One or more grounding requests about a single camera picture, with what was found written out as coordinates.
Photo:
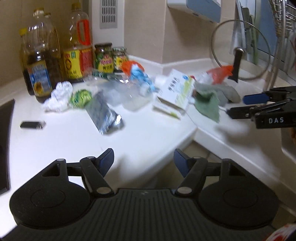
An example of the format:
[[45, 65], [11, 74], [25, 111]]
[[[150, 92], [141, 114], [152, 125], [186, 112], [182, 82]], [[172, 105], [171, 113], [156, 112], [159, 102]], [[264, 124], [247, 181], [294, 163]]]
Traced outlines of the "right hand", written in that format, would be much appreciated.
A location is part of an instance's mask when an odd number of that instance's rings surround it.
[[294, 145], [296, 145], [296, 128], [290, 128], [290, 138]]

